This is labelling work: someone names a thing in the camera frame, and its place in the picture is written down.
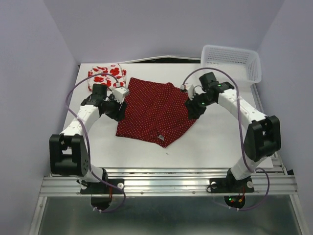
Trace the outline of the dark red dotted skirt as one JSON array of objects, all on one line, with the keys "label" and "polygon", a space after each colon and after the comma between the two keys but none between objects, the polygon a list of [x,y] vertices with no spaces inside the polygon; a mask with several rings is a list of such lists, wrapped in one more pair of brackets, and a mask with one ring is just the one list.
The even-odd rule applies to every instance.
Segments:
[{"label": "dark red dotted skirt", "polygon": [[155,143],[163,148],[182,137],[196,122],[188,118],[188,95],[172,83],[129,80],[125,118],[116,136]]}]

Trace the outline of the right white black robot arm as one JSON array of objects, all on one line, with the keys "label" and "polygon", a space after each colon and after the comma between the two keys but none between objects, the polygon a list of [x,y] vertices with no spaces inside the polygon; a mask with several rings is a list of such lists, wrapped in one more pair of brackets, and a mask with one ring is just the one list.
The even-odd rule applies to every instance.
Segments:
[{"label": "right white black robot arm", "polygon": [[192,84],[183,81],[180,89],[187,93],[185,102],[189,119],[199,119],[207,106],[218,104],[228,110],[238,121],[241,157],[224,178],[210,179],[210,193],[236,193],[242,189],[253,192],[251,174],[260,169],[260,163],[281,149],[280,120],[256,110],[241,98],[233,79],[219,82],[213,72],[199,78],[202,93]]}]

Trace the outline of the white red poppy skirt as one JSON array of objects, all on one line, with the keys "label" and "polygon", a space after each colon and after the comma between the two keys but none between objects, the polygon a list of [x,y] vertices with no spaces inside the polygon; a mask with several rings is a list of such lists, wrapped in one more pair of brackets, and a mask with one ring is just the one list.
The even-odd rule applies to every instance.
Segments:
[{"label": "white red poppy skirt", "polygon": [[120,64],[105,64],[94,66],[88,71],[88,89],[91,92],[94,84],[107,86],[108,90],[125,87],[127,71]]}]

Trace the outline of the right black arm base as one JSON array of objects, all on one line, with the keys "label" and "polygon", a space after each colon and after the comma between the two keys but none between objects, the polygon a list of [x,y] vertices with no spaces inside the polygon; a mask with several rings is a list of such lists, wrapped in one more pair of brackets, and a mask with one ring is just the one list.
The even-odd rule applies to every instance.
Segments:
[{"label": "right black arm base", "polygon": [[211,194],[224,194],[226,205],[239,210],[246,203],[246,194],[253,193],[255,190],[251,177],[247,177],[240,181],[211,178],[206,191]]}]

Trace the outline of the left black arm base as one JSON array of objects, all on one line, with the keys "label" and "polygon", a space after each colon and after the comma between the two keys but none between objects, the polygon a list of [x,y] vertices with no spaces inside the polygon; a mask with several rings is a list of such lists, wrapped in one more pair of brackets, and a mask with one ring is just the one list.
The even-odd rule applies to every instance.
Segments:
[{"label": "left black arm base", "polygon": [[[124,206],[126,194],[124,192],[123,179],[107,179],[102,182],[91,183],[84,180],[76,180],[80,185],[79,193],[90,196],[90,204],[93,211],[98,213],[115,212]],[[113,195],[122,195],[123,199],[118,205],[113,204]]]}]

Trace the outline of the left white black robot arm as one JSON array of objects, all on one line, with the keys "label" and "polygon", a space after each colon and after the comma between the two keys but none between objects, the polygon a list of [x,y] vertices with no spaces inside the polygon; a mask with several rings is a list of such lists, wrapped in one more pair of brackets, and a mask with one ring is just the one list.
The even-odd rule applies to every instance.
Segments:
[{"label": "left white black robot arm", "polygon": [[105,85],[94,84],[92,93],[85,98],[74,119],[61,133],[51,135],[49,139],[50,170],[60,176],[74,176],[92,183],[98,193],[105,192],[111,185],[106,170],[91,164],[88,133],[91,127],[106,115],[115,121],[125,117],[126,96],[130,93],[126,87],[118,87],[107,94]]}]

